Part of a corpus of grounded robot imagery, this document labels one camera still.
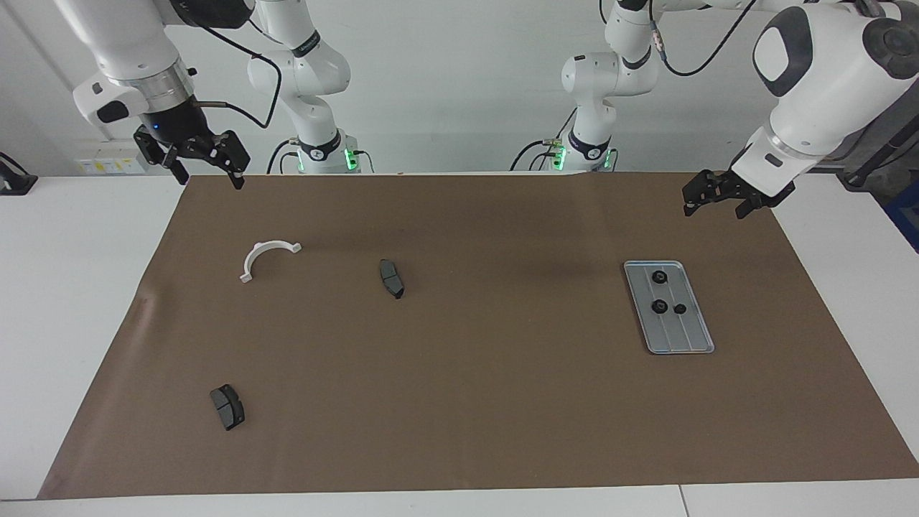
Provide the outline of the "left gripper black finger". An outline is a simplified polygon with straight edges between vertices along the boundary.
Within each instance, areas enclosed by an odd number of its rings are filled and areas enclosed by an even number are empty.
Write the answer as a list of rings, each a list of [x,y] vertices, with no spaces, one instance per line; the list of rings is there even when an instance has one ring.
[[[691,217],[700,207],[723,201],[722,174],[712,170],[699,171],[682,189],[684,215]]]
[[[755,210],[767,207],[769,203],[769,197],[756,189],[738,189],[735,197],[740,200],[739,205],[735,208],[738,220],[744,220],[746,216],[751,215]]]

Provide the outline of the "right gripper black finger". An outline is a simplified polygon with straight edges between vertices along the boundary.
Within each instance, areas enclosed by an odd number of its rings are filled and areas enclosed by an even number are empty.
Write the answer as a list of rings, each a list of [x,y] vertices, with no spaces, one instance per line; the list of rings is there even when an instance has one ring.
[[[187,181],[190,180],[190,174],[188,174],[186,167],[179,160],[177,147],[174,147],[174,145],[164,147],[148,131],[148,128],[135,130],[134,141],[140,150],[141,156],[148,164],[169,170],[181,186],[187,185]]]
[[[251,157],[238,135],[234,131],[213,135],[211,144],[213,144],[211,164],[227,174],[234,190],[242,190],[244,171],[248,167]]]

